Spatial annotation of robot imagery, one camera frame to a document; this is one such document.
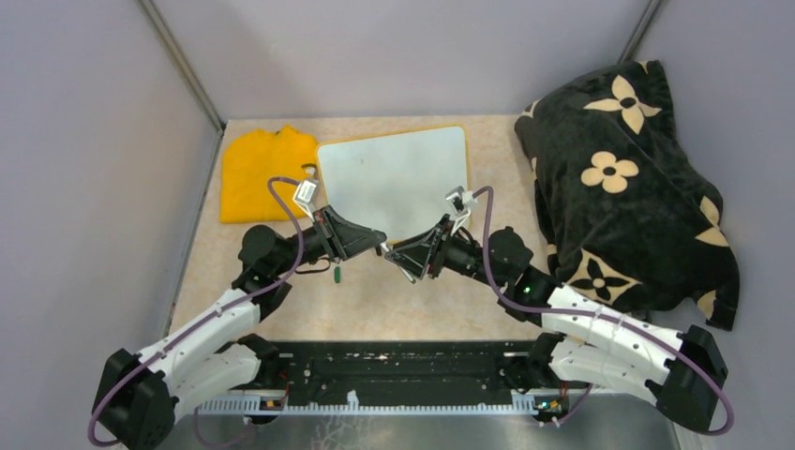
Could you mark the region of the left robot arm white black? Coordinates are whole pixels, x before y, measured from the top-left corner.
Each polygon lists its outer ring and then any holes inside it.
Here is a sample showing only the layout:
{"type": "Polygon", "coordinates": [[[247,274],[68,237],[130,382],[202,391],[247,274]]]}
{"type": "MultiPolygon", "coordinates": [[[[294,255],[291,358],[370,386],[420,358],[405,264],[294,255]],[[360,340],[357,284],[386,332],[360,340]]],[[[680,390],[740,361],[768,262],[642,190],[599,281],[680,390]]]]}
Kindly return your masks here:
{"type": "Polygon", "coordinates": [[[281,306],[292,288],[288,280],[302,264],[347,261],[387,239],[331,206],[312,219],[291,237],[266,225],[251,227],[238,254],[242,272],[214,304],[161,340],[137,352],[120,349],[106,360],[87,428],[91,444],[154,449],[185,413],[214,395],[278,381],[281,364],[266,353],[265,340],[231,339],[281,306]]]}

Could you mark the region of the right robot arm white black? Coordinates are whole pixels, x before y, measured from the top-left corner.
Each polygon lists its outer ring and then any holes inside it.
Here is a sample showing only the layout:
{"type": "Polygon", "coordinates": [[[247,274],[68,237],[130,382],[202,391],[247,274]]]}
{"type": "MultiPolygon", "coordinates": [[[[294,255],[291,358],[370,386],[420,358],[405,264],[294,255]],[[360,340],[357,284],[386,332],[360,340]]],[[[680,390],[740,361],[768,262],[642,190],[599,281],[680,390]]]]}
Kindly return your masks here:
{"type": "Polygon", "coordinates": [[[487,284],[517,320],[547,329],[541,352],[528,361],[529,376],[540,386],[607,387],[704,435],[733,427],[735,412],[723,390],[728,367],[708,330],[676,330],[622,314],[536,269],[532,256],[510,227],[478,244],[448,217],[384,254],[412,278],[436,278],[448,269],[487,284]]]}

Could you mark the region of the white marker pen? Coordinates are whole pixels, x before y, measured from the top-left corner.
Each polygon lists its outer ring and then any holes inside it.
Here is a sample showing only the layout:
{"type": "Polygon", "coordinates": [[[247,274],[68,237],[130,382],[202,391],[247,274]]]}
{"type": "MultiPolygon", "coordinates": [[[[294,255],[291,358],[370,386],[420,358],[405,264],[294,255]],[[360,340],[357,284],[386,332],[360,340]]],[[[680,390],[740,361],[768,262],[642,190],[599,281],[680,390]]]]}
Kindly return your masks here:
{"type": "Polygon", "coordinates": [[[381,250],[382,256],[384,257],[384,259],[386,261],[392,263],[393,265],[395,265],[398,268],[398,270],[400,271],[400,273],[411,284],[415,284],[416,283],[416,278],[414,277],[414,275],[411,274],[400,262],[398,262],[395,259],[395,256],[393,254],[393,249],[390,247],[390,245],[388,243],[386,243],[386,242],[380,243],[379,244],[379,249],[381,250]]]}

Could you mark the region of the whiteboard with yellow frame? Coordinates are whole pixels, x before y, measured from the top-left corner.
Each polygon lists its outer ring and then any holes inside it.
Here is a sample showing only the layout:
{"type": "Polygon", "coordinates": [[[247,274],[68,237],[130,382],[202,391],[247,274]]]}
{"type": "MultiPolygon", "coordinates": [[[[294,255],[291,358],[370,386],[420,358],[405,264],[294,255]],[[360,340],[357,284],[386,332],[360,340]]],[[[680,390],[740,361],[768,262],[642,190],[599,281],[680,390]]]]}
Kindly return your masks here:
{"type": "Polygon", "coordinates": [[[327,203],[350,222],[385,233],[391,243],[453,215],[447,195],[469,185],[461,125],[323,142],[316,154],[327,203]]]}

